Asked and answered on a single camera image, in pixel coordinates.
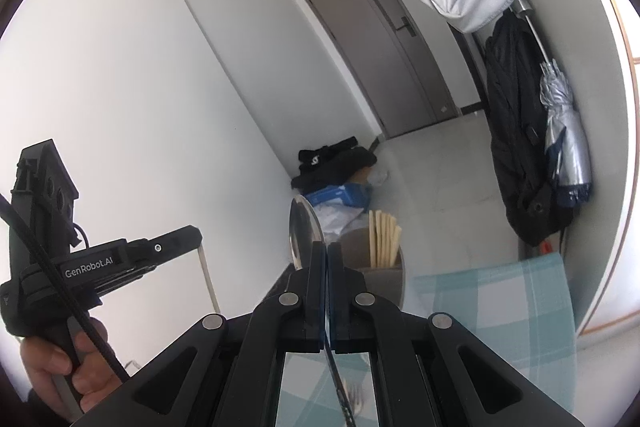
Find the person's left hand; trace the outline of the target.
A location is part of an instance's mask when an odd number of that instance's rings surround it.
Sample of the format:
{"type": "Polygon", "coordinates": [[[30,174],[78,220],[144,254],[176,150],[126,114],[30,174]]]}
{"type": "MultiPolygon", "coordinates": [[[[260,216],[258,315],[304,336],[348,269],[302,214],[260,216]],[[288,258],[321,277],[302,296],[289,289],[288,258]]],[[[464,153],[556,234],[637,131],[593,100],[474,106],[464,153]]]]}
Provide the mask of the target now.
{"type": "Polygon", "coordinates": [[[32,384],[29,399],[41,407],[44,416],[50,414],[66,425],[74,420],[74,414],[63,403],[55,387],[54,376],[72,377],[72,384],[80,394],[80,408],[84,412],[90,411],[122,384],[84,332],[75,336],[74,343],[85,355],[78,369],[73,369],[70,357],[60,347],[37,336],[25,337],[20,350],[32,384]]]}

